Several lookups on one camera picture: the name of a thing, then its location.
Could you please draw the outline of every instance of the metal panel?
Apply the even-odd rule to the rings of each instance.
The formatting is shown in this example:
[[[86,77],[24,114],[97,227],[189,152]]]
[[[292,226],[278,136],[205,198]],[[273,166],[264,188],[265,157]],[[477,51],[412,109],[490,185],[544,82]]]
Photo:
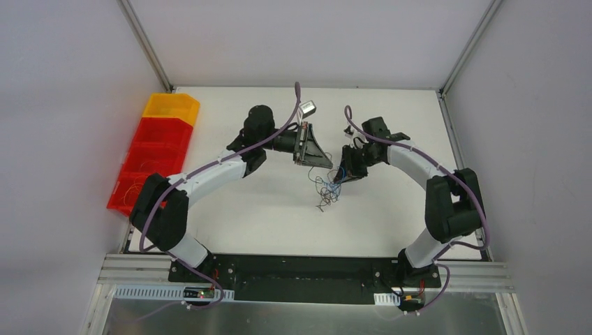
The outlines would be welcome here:
[[[204,311],[172,305],[149,318],[126,323],[166,301],[114,299],[109,334],[504,334],[494,294],[442,297],[420,316],[402,316],[394,306],[222,303]]]

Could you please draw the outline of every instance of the black bracket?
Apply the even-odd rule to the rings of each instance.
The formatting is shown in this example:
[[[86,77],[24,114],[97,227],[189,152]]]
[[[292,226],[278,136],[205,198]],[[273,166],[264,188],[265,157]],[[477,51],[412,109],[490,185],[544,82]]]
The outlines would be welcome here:
[[[225,290],[235,291],[235,300],[256,302],[374,304],[375,293],[418,288],[422,278],[426,288],[441,286],[437,268],[403,282],[397,278],[399,267],[393,258],[211,254],[198,269],[217,275]],[[177,262],[171,262],[168,280],[208,284]]]

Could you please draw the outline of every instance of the yellow storage bin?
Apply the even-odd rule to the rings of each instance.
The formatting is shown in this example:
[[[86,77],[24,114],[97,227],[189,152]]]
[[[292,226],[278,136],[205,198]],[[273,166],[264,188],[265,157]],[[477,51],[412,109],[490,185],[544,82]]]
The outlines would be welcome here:
[[[153,93],[142,117],[176,117],[193,127],[199,109],[200,102],[187,94]]]

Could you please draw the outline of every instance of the red storage bin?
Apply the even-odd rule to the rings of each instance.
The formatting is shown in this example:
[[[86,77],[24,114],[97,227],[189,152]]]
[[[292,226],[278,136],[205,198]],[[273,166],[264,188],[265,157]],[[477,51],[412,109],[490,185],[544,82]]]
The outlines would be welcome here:
[[[143,117],[107,208],[129,216],[149,175],[181,172],[192,131],[193,127],[181,119]]]

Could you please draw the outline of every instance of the white wall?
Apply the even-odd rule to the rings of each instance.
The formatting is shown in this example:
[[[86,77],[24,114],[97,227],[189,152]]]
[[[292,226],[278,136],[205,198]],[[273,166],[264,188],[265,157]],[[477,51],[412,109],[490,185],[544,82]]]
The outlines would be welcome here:
[[[438,88],[490,0],[135,0],[171,82]]]
[[[80,331],[158,81],[115,0],[0,5],[0,333]]]
[[[592,2],[506,1],[449,94],[531,334],[590,334]]]

